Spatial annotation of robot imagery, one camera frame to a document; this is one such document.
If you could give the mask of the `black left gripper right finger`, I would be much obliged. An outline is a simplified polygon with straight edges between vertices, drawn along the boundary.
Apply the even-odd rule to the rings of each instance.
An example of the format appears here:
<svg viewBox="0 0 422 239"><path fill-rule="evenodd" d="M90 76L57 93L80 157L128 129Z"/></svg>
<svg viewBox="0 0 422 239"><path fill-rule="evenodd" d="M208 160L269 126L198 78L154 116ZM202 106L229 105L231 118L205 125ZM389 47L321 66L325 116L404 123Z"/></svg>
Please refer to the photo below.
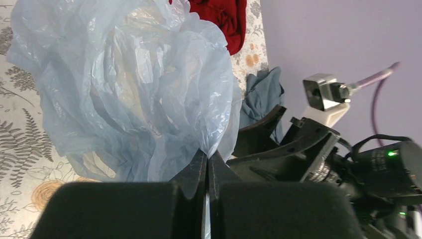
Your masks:
<svg viewBox="0 0 422 239"><path fill-rule="evenodd" d="M213 239L361 239L358 219L328 183L244 181L220 155L208 162Z"/></svg>

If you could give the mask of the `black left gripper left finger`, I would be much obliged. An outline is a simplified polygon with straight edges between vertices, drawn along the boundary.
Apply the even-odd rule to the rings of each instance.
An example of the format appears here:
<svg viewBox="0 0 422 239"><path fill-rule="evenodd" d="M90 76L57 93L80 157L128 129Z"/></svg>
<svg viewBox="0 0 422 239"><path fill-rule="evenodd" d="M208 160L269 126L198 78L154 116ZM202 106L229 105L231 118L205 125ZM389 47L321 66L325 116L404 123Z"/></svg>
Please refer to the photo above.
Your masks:
<svg viewBox="0 0 422 239"><path fill-rule="evenodd" d="M74 182L53 194L33 239L202 239L207 157L170 181Z"/></svg>

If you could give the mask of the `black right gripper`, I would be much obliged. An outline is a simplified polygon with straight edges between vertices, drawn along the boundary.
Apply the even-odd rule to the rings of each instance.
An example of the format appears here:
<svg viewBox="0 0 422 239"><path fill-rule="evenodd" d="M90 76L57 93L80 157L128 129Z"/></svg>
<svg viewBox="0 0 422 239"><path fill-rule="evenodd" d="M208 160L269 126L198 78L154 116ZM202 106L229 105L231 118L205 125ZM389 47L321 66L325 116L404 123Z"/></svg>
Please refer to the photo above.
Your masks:
<svg viewBox="0 0 422 239"><path fill-rule="evenodd" d="M276 105L263 119L239 130L229 168L244 181L326 182L359 198L356 180L349 173L347 157L337 144L351 145L334 129L313 119L292 118L283 144L271 138L286 108Z"/></svg>

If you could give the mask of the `red cloth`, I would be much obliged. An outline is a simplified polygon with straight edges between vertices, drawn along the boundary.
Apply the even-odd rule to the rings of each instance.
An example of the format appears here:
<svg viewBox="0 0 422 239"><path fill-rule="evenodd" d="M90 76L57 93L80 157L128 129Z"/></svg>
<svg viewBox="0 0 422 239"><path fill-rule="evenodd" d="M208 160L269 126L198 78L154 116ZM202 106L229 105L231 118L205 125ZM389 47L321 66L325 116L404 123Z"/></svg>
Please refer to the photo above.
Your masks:
<svg viewBox="0 0 422 239"><path fill-rule="evenodd" d="M246 36L246 0L191 0L190 5L190 12L219 27L231 56L242 49Z"/></svg>

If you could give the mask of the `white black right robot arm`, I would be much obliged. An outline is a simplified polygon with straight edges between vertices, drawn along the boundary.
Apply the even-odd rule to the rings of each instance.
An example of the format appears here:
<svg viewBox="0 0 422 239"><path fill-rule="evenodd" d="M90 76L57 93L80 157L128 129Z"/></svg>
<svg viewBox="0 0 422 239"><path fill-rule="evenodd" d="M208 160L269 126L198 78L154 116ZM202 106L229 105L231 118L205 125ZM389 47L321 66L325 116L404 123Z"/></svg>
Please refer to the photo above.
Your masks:
<svg viewBox="0 0 422 239"><path fill-rule="evenodd" d="M292 118L280 142L271 139L285 112L276 106L242 128L229 168L244 181L323 182L344 190L368 239L415 239L422 206L422 149L404 136L375 134L350 145L311 118ZM369 140L389 145L367 151Z"/></svg>

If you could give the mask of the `teal blue cloth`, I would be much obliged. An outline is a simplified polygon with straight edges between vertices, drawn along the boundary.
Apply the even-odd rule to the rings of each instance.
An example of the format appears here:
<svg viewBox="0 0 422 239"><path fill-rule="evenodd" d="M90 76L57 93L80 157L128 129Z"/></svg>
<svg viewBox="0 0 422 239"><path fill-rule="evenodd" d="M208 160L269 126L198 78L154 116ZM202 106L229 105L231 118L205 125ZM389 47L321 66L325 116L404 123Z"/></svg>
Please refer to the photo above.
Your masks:
<svg viewBox="0 0 422 239"><path fill-rule="evenodd" d="M284 89L280 85L281 68L261 70L246 77L246 93L240 110L239 128L263 119L277 105L284 103Z"/></svg>

